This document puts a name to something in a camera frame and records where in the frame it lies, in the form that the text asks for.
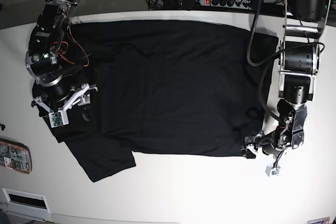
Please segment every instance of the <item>circuit board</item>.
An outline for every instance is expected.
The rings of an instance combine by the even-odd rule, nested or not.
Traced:
[[[29,148],[23,144],[0,138],[0,165],[29,174],[32,171]]]

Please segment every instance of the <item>power strip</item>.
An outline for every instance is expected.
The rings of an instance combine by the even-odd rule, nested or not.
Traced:
[[[199,0],[201,6],[251,10],[250,0]]]

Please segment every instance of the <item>red wire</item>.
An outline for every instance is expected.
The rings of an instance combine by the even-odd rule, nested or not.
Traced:
[[[63,60],[65,60],[66,62],[68,62],[68,63],[70,63],[70,64],[75,64],[74,62],[72,62],[72,61],[68,60],[67,58],[65,58],[60,52],[58,53],[58,55],[60,55],[61,58],[62,58]]]
[[[82,48],[82,46],[75,40],[75,38],[73,37],[73,35],[72,35],[72,33],[71,33],[71,27],[70,27],[70,25],[71,25],[71,23],[70,23],[70,17],[68,17],[69,18],[69,33],[70,33],[70,36],[71,36],[71,40],[83,51],[83,53],[84,53],[84,55],[85,55],[85,57],[86,57],[86,59],[88,60],[88,63],[86,64],[86,65],[84,65],[84,67],[87,67],[87,66],[89,66],[89,63],[90,63],[90,61],[89,61],[89,57],[88,57],[88,55],[86,54],[86,52],[85,52],[85,50]]]
[[[69,44],[68,44],[66,41],[62,41],[61,43],[67,45],[67,49],[69,48]]]

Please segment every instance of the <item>black cable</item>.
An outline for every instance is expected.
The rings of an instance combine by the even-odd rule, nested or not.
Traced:
[[[279,4],[283,2],[284,0],[275,0],[274,2],[265,2],[266,4]]]
[[[152,1],[152,0],[145,0],[145,1],[146,1],[146,3],[147,3],[148,10],[153,9],[153,8],[155,8],[156,6],[161,6],[161,5],[158,4],[159,0],[155,0],[155,2]]]
[[[277,115],[275,115],[272,111],[270,111],[270,109],[267,107],[266,102],[264,101],[264,96],[262,95],[263,93],[263,85],[264,85],[264,80],[265,80],[265,76],[267,74],[267,71],[269,70],[270,67],[273,67],[273,61],[269,61],[268,64],[264,67],[262,73],[261,73],[261,77],[260,77],[260,82],[258,85],[258,100],[262,106],[262,108],[265,110],[265,112],[267,114],[269,114],[272,118],[274,118],[275,120],[277,120],[278,122],[283,123],[283,120],[278,117]]]
[[[277,156],[277,158],[275,159],[275,162],[273,164],[273,168],[276,168],[278,167],[278,163],[279,163],[279,160],[281,159],[282,155],[284,154],[285,150],[281,151],[279,153],[279,155]]]
[[[291,47],[291,48],[286,48],[286,49],[282,49],[282,50],[279,50],[277,52],[275,52],[274,54],[270,55],[269,57],[259,61],[259,62],[252,62],[253,63],[253,67],[257,67],[257,66],[260,66],[262,64],[264,64],[266,61],[268,60],[275,60],[278,57],[279,54],[283,53],[283,52],[287,52],[287,51],[291,51],[291,50],[294,50],[294,49],[297,49],[297,48],[300,48],[300,47],[305,47],[305,46],[310,46],[310,45],[322,45],[323,48],[321,49],[320,52],[323,52],[324,49],[325,49],[325,45],[322,43],[322,42],[310,42],[310,43],[305,43],[305,44],[302,44],[302,45],[299,45],[299,46],[295,46],[295,47]]]
[[[258,65],[256,65],[254,62],[251,61],[251,47],[252,47],[253,36],[254,36],[255,30],[256,30],[256,25],[257,25],[257,22],[258,22],[258,18],[259,18],[262,3],[263,3],[263,0],[258,0],[256,13],[254,15],[252,26],[251,26],[250,39],[249,39],[249,42],[248,42],[248,45],[247,45],[247,53],[246,53],[247,62],[251,66],[254,66],[254,67],[256,67]]]

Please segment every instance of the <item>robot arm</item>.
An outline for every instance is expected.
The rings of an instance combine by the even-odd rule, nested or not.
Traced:
[[[64,50],[65,35],[69,27],[69,12],[78,0],[45,0],[46,6],[33,30],[25,65],[35,78],[36,84],[43,88],[43,93],[34,97],[32,106],[40,106],[48,114],[51,127],[69,123],[67,110],[73,106],[90,104],[90,90],[97,90],[95,85],[82,83],[76,87],[67,78],[83,67],[82,63],[70,65],[60,62]]]
[[[313,100],[320,54],[324,49],[324,45],[320,49],[322,43],[319,43],[319,39],[326,26],[330,3],[331,0],[285,1],[283,53],[279,59],[279,125],[266,136],[259,132],[256,136],[246,137],[245,148],[250,154],[247,156],[254,158],[258,155],[257,149],[262,147],[265,154],[273,155],[278,161],[286,148],[296,149],[303,144],[303,125],[307,117],[305,103]],[[301,25],[287,24],[288,16],[298,19]],[[302,21],[318,25],[304,26]],[[303,37],[308,42],[288,41],[292,37]],[[278,174],[277,161],[269,169],[269,175]]]

